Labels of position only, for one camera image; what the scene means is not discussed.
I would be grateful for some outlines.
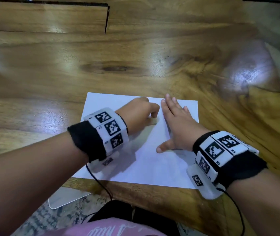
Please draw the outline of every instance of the wood grain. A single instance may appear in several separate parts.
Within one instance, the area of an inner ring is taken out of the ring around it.
[[[0,31],[103,34],[107,7],[0,2]]]
[[[203,125],[252,144],[280,175],[280,79],[241,0],[72,1],[108,3],[106,35],[0,31],[0,152],[78,122],[88,91],[168,92],[198,100]],[[105,184],[116,199],[208,235],[241,232],[225,196],[207,201],[196,190]],[[65,186],[104,194],[88,179]]]

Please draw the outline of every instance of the wristband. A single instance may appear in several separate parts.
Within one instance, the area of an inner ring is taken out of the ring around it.
[[[89,162],[106,159],[129,141],[124,120],[110,108],[103,108],[83,119],[67,130],[74,144],[89,156]]]
[[[257,175],[267,163],[258,157],[259,151],[225,131],[202,135],[193,145],[196,163],[207,178],[227,189],[235,180]]]

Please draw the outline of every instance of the white paper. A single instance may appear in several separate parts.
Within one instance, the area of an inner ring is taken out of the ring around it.
[[[116,111],[136,97],[88,93],[81,121],[84,116],[104,107]],[[158,105],[162,100],[148,99]],[[192,117],[199,122],[197,101],[178,100],[178,103],[182,107],[187,106]],[[158,154],[157,146],[168,139],[169,130],[160,108],[156,125],[146,127],[138,136],[130,138],[129,143],[119,152],[118,158],[102,171],[93,174],[100,180],[195,189],[186,170],[188,165],[195,163],[196,155],[183,150],[170,150]],[[92,179],[85,166],[73,177]]]

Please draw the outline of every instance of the wooden surface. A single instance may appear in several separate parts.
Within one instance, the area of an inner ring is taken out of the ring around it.
[[[103,34],[107,9],[0,2],[0,31]]]
[[[280,79],[241,0],[71,1],[108,3],[106,35],[0,31],[0,153],[80,121],[88,91],[158,98],[168,92],[198,100],[200,123],[252,144],[280,175]],[[65,186],[104,194],[88,179]],[[106,186],[116,199],[206,234],[241,232],[225,196],[208,201],[196,190]],[[254,235],[248,225],[246,231]]]

